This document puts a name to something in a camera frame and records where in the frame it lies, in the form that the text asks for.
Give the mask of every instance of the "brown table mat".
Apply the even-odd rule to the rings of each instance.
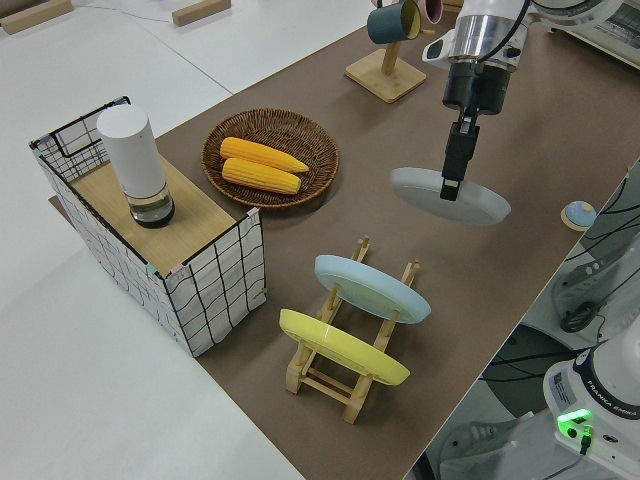
[[[478,122],[467,172],[505,196],[511,215],[477,228],[413,209],[392,194],[389,172],[441,169],[457,118],[441,104],[447,73],[420,62],[432,38],[402,45],[400,58],[427,80],[395,104],[343,75],[377,48],[362,29],[158,139],[160,152],[236,217],[246,208],[217,192],[199,163],[206,136],[225,118],[261,107],[294,110],[324,126],[340,148],[324,204],[264,214],[267,303],[198,358],[309,479],[402,478],[578,240],[560,221],[562,207],[584,199],[600,208],[640,150],[638,73],[534,26],[503,112]],[[433,313],[396,327],[387,352],[411,376],[398,387],[374,384],[352,426],[329,397],[305,385],[297,396],[285,391],[295,343],[280,331],[278,312],[315,314],[326,295],[315,257],[349,256],[363,234],[372,241],[367,263],[390,275],[420,259],[414,288]],[[349,306],[335,324],[371,341],[379,326]]]

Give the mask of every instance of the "toaster oven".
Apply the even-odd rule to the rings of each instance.
[[[625,0],[606,22],[568,33],[640,69],[640,0]]]

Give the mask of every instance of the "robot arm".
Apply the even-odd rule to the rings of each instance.
[[[640,479],[640,317],[612,339],[546,373],[556,439],[628,480]],[[584,439],[592,437],[586,452]]]
[[[424,50],[449,69],[443,103],[458,110],[445,151],[440,198],[456,200],[480,132],[479,115],[496,115],[518,68],[529,26],[580,30],[604,22],[623,0],[465,0],[456,26]]]

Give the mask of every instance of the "corn cob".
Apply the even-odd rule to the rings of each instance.
[[[295,195],[300,190],[300,179],[295,175],[243,158],[228,158],[222,166],[222,178],[275,193]]]
[[[220,156],[222,158],[244,158],[285,172],[309,171],[309,167],[288,153],[242,138],[225,138],[220,145]]]

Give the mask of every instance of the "wicker basket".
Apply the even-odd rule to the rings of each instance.
[[[224,159],[220,144],[238,137],[277,148],[309,167],[301,174],[300,191],[284,195],[227,182],[222,178]],[[318,198],[338,171],[338,147],[327,131],[313,120],[288,110],[261,108],[227,118],[207,137],[202,148],[202,167],[209,181],[224,195],[260,208],[279,209],[302,205]]]

